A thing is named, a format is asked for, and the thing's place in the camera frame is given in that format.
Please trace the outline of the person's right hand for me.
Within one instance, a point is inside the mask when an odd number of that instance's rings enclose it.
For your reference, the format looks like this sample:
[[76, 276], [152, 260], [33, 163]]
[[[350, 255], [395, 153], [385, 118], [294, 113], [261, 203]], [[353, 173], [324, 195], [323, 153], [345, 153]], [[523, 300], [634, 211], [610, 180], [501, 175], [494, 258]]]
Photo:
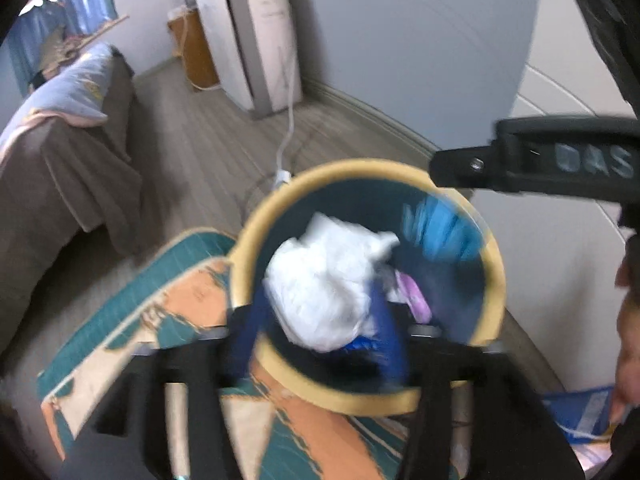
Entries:
[[617, 358], [610, 422], [620, 422], [628, 406], [639, 405], [639, 235], [627, 240], [615, 286], [626, 290], [617, 317], [620, 354]]

